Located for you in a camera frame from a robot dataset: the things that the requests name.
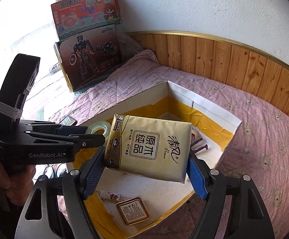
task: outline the bed sheet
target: bed sheet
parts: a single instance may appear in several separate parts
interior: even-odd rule
[[[248,174],[255,182],[270,215],[276,239],[289,231],[289,117],[247,92],[207,78],[168,68],[150,50],[140,52],[106,81],[74,99],[55,113],[59,122],[70,115],[85,122],[115,104],[165,81],[185,87],[230,111],[243,121],[218,169],[227,176]],[[197,195],[137,239],[189,238],[204,201]],[[229,215],[227,197],[216,238],[223,238]]]

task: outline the smartphone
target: smartphone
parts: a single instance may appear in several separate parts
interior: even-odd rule
[[[71,116],[65,117],[59,124],[66,126],[74,126],[77,120],[73,119]]]

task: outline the wood paneling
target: wood paneling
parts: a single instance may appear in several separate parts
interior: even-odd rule
[[[226,84],[234,88],[241,89],[247,67],[250,52],[247,49],[237,46],[231,47],[228,75]]]
[[[186,35],[132,34],[160,64],[249,92],[289,115],[289,70],[238,45]]]
[[[181,70],[181,36],[167,35],[169,67]]]
[[[289,71],[283,68],[273,98],[271,99],[271,104],[276,108],[283,110],[284,106],[286,105],[288,97],[289,97]]]
[[[211,69],[212,80],[221,83],[226,82],[230,55],[231,55],[230,44],[214,41],[212,69]]]
[[[195,74],[211,78],[213,40],[196,38]]]
[[[267,58],[250,52],[242,90],[256,95],[263,77]]]
[[[195,73],[196,38],[181,36],[181,70]]]
[[[166,41],[166,35],[154,36],[156,55],[160,64],[163,66],[168,65],[168,45]]]
[[[260,97],[267,102],[271,102],[281,71],[282,67],[279,64],[273,62],[272,60],[268,60],[259,90],[256,94],[257,97]]]

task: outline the blue gripper pad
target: blue gripper pad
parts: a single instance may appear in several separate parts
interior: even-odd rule
[[[96,159],[91,171],[88,173],[87,178],[85,180],[84,184],[85,190],[83,193],[85,197],[84,200],[86,200],[90,195],[93,195],[103,172],[104,172],[103,155],[100,155]]]
[[[208,193],[205,189],[204,177],[191,157],[187,163],[186,173],[191,181],[194,192],[199,195],[201,199],[206,199]]]

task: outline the cardboard box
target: cardboard box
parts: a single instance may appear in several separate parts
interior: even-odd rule
[[[91,29],[59,41],[54,49],[71,91],[121,63],[115,25]]]
[[[121,23],[117,0],[62,0],[51,8],[60,41],[90,29]]]
[[[94,105],[97,106],[97,103],[102,102],[95,100]],[[196,155],[210,168],[217,166],[225,148],[241,124],[241,120],[220,106],[169,81],[104,110],[82,126],[89,126],[98,121],[112,123],[115,113],[191,122],[199,129],[203,138],[197,146],[208,144],[208,150],[203,149]],[[77,153],[75,162],[67,164],[67,168],[69,170],[79,168],[86,159],[92,157],[95,151],[96,148],[81,150]],[[101,200],[98,193],[94,193],[85,204],[95,228],[104,239],[131,238],[157,225],[181,207],[194,193],[188,178],[182,184],[154,180],[112,169],[104,170],[97,189],[130,197],[141,196],[150,216],[145,221],[126,226],[115,207],[116,202]]]

